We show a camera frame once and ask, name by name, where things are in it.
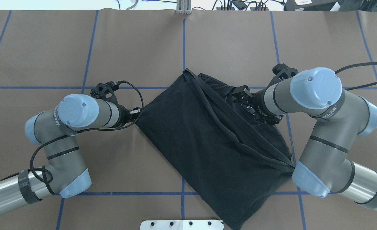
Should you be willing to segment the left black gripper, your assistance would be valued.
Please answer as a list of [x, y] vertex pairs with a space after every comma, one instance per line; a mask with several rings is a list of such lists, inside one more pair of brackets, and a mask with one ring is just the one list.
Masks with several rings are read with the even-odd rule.
[[123, 127], [128, 123], [135, 124], [143, 113], [143, 108], [136, 107], [134, 109], [126, 109], [124, 106], [118, 105], [119, 109], [119, 124], [118, 128]]

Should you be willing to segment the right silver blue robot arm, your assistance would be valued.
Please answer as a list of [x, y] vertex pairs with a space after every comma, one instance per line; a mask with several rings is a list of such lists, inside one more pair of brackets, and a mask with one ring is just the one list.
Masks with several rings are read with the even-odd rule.
[[269, 125], [303, 112], [317, 122], [295, 165], [292, 182], [311, 195], [334, 192], [377, 211], [377, 171], [347, 158], [358, 136], [377, 128], [377, 106], [343, 89], [336, 72], [316, 67], [299, 72], [285, 64], [273, 68], [268, 86], [251, 93], [236, 87], [233, 101]]

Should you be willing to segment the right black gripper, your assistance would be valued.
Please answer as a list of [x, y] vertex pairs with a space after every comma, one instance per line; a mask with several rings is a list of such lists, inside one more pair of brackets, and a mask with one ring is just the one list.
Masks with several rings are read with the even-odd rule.
[[232, 91], [234, 103], [239, 105], [249, 114], [253, 115], [256, 120], [266, 122], [268, 125], [276, 125], [282, 121], [283, 115], [276, 115], [270, 112], [264, 102], [266, 88], [251, 93], [247, 85], [235, 87]]

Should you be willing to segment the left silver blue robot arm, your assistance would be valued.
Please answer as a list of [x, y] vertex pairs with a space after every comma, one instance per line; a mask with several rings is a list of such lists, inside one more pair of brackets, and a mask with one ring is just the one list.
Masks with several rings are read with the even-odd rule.
[[116, 131], [133, 125], [143, 107], [126, 109], [103, 99], [70, 94], [49, 111], [30, 118], [27, 138], [38, 145], [29, 167], [0, 180], [0, 216], [50, 195], [70, 198], [91, 186], [76, 136], [88, 131]]

